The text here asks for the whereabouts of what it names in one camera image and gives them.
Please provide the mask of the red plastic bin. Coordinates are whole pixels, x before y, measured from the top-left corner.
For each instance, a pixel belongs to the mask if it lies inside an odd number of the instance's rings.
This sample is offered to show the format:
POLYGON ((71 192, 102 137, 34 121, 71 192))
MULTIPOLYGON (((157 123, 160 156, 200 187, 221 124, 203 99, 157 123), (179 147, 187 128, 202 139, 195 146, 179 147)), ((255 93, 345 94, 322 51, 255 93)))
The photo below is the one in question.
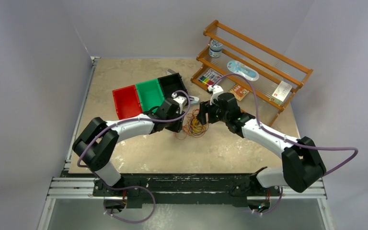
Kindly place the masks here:
POLYGON ((131 118, 143 112, 135 85, 113 90, 112 95, 119 120, 131 118))

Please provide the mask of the green plastic bin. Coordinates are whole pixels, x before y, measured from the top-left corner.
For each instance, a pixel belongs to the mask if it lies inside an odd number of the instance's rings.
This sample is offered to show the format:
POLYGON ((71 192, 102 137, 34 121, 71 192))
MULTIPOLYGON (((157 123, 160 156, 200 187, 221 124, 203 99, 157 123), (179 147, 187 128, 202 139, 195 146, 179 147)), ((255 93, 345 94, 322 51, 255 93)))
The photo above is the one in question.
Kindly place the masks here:
POLYGON ((165 100, 157 79, 137 83, 135 87, 143 111, 160 106, 165 100))

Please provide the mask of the black plastic bin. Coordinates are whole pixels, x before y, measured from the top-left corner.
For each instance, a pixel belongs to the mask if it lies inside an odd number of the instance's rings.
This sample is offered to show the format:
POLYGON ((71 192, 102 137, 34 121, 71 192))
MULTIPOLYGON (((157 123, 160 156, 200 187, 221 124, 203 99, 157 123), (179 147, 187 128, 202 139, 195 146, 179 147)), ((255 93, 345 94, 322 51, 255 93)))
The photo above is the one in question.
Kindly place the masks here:
POLYGON ((183 83, 182 76, 179 73, 159 77, 157 80, 165 98, 172 98, 172 94, 177 90, 182 90, 189 95, 188 90, 183 83))

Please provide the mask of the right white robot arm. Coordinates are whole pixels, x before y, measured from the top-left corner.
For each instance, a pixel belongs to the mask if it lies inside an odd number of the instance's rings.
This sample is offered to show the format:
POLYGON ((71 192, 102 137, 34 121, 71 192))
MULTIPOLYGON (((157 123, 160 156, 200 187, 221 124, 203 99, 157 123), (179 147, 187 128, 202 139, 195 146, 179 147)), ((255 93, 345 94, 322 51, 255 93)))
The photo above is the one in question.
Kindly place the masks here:
POLYGON ((312 139, 290 137, 259 123, 229 92, 211 102, 201 102, 197 119, 203 125, 223 122, 230 132, 260 144, 281 159, 281 167, 266 167, 254 174, 250 189, 256 195, 273 186, 288 186, 302 193, 327 172, 312 139))

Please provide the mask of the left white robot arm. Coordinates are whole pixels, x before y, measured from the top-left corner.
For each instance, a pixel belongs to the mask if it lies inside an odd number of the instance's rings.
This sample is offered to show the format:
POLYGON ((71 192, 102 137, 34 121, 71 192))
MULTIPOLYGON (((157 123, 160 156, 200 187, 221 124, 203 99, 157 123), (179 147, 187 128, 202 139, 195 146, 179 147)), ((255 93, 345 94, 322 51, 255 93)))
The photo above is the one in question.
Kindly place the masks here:
POLYGON ((96 117, 74 141, 72 150, 78 155, 79 163, 83 162, 102 179, 105 190, 112 196, 118 196, 123 192, 124 183, 121 181, 121 174, 110 162, 117 143, 164 129, 180 132, 186 103, 186 98, 177 96, 174 99, 167 98, 155 109, 132 118, 104 121, 96 117))

